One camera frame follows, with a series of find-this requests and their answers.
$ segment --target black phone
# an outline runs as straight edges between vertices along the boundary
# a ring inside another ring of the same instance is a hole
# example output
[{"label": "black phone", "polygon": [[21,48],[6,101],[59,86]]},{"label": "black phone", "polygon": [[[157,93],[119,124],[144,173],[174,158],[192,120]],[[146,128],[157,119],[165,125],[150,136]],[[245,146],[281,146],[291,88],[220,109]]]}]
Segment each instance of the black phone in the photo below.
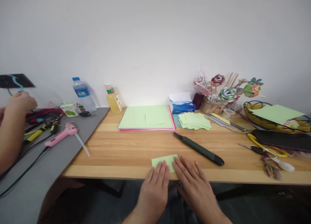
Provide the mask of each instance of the black phone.
[{"label": "black phone", "polygon": [[311,152],[311,136],[306,134],[291,134],[265,130],[254,130],[253,135],[260,143],[265,145],[303,152]]}]

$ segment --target stack of green paper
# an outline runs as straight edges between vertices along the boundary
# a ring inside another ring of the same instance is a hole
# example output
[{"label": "stack of green paper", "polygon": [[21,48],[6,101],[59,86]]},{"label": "stack of green paper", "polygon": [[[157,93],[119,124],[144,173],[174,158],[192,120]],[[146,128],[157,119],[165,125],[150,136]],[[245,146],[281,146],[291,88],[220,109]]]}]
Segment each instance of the stack of green paper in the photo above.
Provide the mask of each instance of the stack of green paper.
[{"label": "stack of green paper", "polygon": [[182,128],[194,130],[204,128],[209,130],[212,127],[210,121],[207,120],[201,113],[186,112],[178,115],[178,117]]}]

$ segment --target dark green utility knife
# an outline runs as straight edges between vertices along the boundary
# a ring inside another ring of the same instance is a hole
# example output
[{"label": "dark green utility knife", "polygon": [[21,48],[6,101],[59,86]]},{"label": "dark green utility knife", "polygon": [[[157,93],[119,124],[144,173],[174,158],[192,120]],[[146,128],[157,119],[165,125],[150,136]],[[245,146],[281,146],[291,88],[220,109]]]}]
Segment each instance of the dark green utility knife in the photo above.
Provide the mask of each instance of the dark green utility knife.
[{"label": "dark green utility knife", "polygon": [[212,153],[211,151],[208,151],[207,149],[203,148],[199,144],[195,143],[194,141],[190,140],[188,137],[182,136],[174,132],[174,135],[177,136],[180,140],[183,141],[186,145],[190,146],[195,151],[202,154],[207,159],[211,160],[213,163],[215,163],[218,166],[223,166],[225,162],[217,156],[216,154]]}]

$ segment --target plastic water bottle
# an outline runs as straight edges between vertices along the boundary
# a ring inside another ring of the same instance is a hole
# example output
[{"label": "plastic water bottle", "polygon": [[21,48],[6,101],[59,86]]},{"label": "plastic water bottle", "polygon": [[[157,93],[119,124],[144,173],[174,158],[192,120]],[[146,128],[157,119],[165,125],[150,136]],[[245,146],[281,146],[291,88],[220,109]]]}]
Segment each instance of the plastic water bottle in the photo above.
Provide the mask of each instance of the plastic water bottle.
[{"label": "plastic water bottle", "polygon": [[80,98],[84,109],[89,112],[96,111],[95,103],[91,98],[87,85],[79,77],[73,77],[72,80],[74,81],[74,90]]}]

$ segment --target gray mat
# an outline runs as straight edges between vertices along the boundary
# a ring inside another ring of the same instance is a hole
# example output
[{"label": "gray mat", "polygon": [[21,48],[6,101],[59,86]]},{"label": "gray mat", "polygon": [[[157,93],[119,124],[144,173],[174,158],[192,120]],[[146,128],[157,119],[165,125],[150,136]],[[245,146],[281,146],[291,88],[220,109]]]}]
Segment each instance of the gray mat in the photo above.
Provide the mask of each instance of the gray mat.
[{"label": "gray mat", "polygon": [[[95,112],[96,116],[91,118],[68,118],[62,121],[62,126],[66,121],[75,121],[79,129],[78,135],[83,142],[86,142],[108,110],[108,107],[98,108]],[[47,130],[42,133],[40,139],[49,134],[50,131]],[[0,194],[32,164],[44,148],[44,142],[42,142],[10,170],[0,181]],[[24,177],[0,198],[0,223],[37,223],[46,193],[81,148],[82,146],[75,136],[68,136],[48,150]]]}]

